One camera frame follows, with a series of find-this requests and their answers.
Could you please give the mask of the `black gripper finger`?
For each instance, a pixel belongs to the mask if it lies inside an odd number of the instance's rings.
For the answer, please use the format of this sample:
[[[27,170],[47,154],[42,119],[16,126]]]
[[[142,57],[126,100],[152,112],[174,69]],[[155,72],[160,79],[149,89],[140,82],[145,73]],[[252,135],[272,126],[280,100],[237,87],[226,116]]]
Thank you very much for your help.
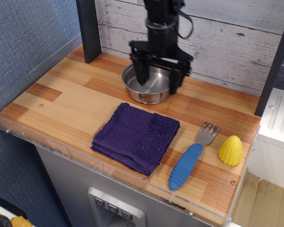
[[[132,58],[132,62],[137,81],[141,86],[143,86],[149,79],[149,65],[138,58]]]
[[[184,62],[179,61],[178,64],[171,68],[169,75],[169,93],[171,95],[177,92],[177,88],[181,86],[185,75],[186,68]]]

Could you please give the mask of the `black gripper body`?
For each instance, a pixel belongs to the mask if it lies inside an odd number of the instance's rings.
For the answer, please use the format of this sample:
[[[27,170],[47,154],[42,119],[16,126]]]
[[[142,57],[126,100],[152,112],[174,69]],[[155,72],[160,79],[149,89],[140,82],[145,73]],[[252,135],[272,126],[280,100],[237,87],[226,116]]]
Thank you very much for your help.
[[[190,73],[190,62],[193,57],[178,47],[178,38],[182,38],[178,32],[178,25],[147,25],[147,41],[130,41],[132,58],[145,61],[149,67],[171,69],[179,61],[184,62],[186,75]]]

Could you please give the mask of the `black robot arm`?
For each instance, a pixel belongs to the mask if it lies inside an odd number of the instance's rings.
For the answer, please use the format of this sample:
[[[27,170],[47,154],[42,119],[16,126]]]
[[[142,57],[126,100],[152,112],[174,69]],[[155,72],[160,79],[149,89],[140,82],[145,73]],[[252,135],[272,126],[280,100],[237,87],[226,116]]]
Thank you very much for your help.
[[[189,76],[193,56],[181,50],[178,39],[179,17],[192,22],[189,15],[181,11],[185,3],[182,0],[146,0],[147,10],[145,25],[148,29],[147,41],[130,41],[130,59],[132,60],[137,81],[144,85],[150,77],[150,67],[168,70],[169,93],[175,94],[182,85],[185,76]]]

